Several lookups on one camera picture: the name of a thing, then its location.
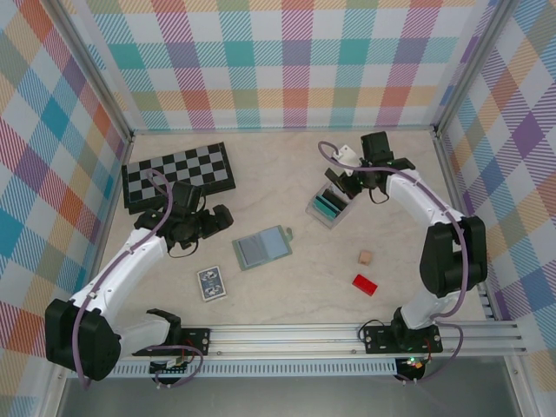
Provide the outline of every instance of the small wooden cube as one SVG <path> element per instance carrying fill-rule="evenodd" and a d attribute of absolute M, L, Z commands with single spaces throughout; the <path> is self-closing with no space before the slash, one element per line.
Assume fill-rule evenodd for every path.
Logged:
<path fill-rule="evenodd" d="M 362 250 L 359 254 L 359 263 L 361 265 L 369 265 L 373 260 L 373 254 L 368 250 Z"/>

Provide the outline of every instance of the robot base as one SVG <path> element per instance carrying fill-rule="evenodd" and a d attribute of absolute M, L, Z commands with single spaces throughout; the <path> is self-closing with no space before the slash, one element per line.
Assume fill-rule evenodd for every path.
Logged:
<path fill-rule="evenodd" d="M 400 308 L 394 313 L 390 325 L 365 326 L 363 340 L 367 354 L 438 354 L 443 350 L 437 326 L 417 330 L 407 328 Z"/>

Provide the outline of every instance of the clear plastic box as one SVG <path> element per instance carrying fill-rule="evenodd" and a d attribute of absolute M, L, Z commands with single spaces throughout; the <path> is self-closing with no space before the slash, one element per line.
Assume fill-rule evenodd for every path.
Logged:
<path fill-rule="evenodd" d="M 336 195 L 338 195 L 344 202 L 346 202 L 347 206 L 332 220 L 332 219 L 326 217 L 321 211 L 317 210 L 314 207 L 314 203 L 313 203 L 316 196 L 322 195 L 322 193 L 324 193 L 324 191 L 326 189 L 331 189 L 332 187 L 333 187 L 333 184 L 331 182 L 327 182 L 326 184 L 324 184 L 324 186 L 322 186 L 322 188 L 319 190 L 319 192 L 316 193 L 315 195 L 313 195 L 313 197 L 311 197 L 311 200 L 309 201 L 309 204 L 307 205 L 307 208 L 305 209 L 305 212 L 308 215 L 313 216 L 316 220 L 318 220 L 320 223 L 322 223 L 323 225 L 325 225 L 327 228 L 329 228 L 331 230 L 333 228 L 335 228 L 336 225 L 339 222 L 341 222 L 344 217 L 346 217 L 346 215 L 348 215 L 349 211 L 354 206 L 355 200 L 357 199 L 357 197 L 355 197 L 353 200 L 350 200 L 347 195 L 341 193 L 338 189 L 336 189 L 334 191 L 334 193 Z"/>

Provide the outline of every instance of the colorful plaid pattern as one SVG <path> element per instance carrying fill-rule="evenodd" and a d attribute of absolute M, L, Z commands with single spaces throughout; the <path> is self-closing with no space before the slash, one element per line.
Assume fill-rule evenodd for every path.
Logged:
<path fill-rule="evenodd" d="M 528 335 L 537 399 L 556 405 L 556 2 L 521 0 L 446 145 L 487 227 L 488 285 Z"/>
<path fill-rule="evenodd" d="M 450 98 L 452 97 L 453 89 L 455 89 L 456 85 L 460 82 L 461 76 L 466 71 L 467 64 L 469 63 L 469 59 L 471 58 L 472 54 L 474 53 L 477 45 L 479 44 L 480 37 L 483 36 L 485 29 L 488 27 L 490 23 L 490 19 L 493 16 L 494 11 L 496 10 L 496 6 L 500 0 L 488 0 L 488 6 L 486 7 L 485 11 L 483 12 L 483 16 L 481 17 L 479 24 L 475 28 L 475 32 L 473 36 L 471 36 L 471 40 L 466 47 L 466 51 L 461 56 L 460 62 L 458 63 L 458 67 L 456 71 L 453 73 L 452 78 L 450 79 L 450 83 L 448 84 L 448 88 L 446 89 L 444 96 L 442 96 L 442 100 L 440 101 L 440 106 L 436 110 L 436 114 L 434 115 L 433 125 L 437 125 L 444 109 Z"/>
<path fill-rule="evenodd" d="M 71 1 L 68 12 L 134 125 Z M 463 59 L 463 49 L 454 51 L 473 32 L 467 19 L 477 3 L 485 5 L 87 0 L 108 59 L 151 130 L 429 125 L 440 80 Z"/>
<path fill-rule="evenodd" d="M 32 415 L 44 309 L 88 278 L 124 141 L 39 0 L 0 0 L 0 415 Z"/>

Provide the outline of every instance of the playing card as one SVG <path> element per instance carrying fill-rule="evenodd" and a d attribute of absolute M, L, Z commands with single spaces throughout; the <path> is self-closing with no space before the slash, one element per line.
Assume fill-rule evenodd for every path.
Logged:
<path fill-rule="evenodd" d="M 220 268 L 210 267 L 204 269 L 203 271 L 197 272 L 197 277 L 199 278 L 203 300 L 211 301 L 226 295 Z"/>

